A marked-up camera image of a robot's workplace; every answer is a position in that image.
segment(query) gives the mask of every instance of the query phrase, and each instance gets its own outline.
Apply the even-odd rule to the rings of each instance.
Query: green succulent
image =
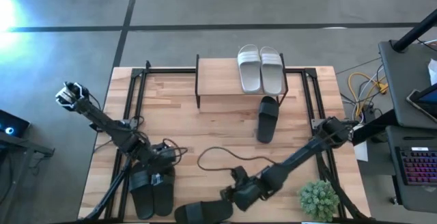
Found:
[[[298,194],[300,196],[300,207],[313,220],[333,220],[333,214],[340,203],[340,199],[335,194],[330,182],[323,180],[309,182],[298,191]]]

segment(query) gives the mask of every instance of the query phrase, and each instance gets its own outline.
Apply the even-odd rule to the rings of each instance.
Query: white slide sandal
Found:
[[[261,60],[257,46],[252,44],[243,46],[238,52],[237,62],[243,92],[257,93],[261,89],[261,73],[259,72]]]
[[[265,46],[261,55],[261,74],[264,93],[278,96],[282,92],[283,66],[281,56],[271,47]]]

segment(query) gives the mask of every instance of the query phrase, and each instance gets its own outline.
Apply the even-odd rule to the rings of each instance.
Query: wooden shelf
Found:
[[[242,95],[240,72],[236,58],[201,58],[197,66],[197,94],[210,95]],[[286,92],[285,79],[283,78],[282,92]],[[257,94],[263,95],[261,89]]]

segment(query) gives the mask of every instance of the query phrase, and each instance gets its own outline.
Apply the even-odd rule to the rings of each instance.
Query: light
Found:
[[[0,0],[0,32],[15,26],[15,8],[12,0]]]
[[[6,132],[6,134],[11,135],[11,134],[14,133],[14,129],[11,128],[11,127],[9,127],[9,128],[6,128],[6,129],[5,129],[5,132]]]

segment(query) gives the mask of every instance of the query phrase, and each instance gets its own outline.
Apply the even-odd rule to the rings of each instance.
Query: laptop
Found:
[[[414,108],[437,122],[437,83],[422,92],[413,90],[406,100]]]

